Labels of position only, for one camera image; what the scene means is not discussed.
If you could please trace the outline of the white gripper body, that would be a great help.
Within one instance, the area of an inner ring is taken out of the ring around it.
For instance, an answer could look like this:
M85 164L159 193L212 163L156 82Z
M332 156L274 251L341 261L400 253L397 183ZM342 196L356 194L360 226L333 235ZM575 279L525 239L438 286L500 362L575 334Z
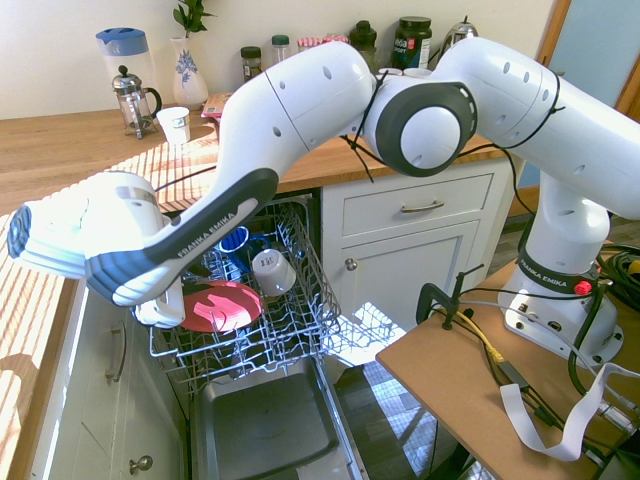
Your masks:
M158 298L137 305L133 310L135 319L146 326L171 329L186 319L181 283L173 283Z

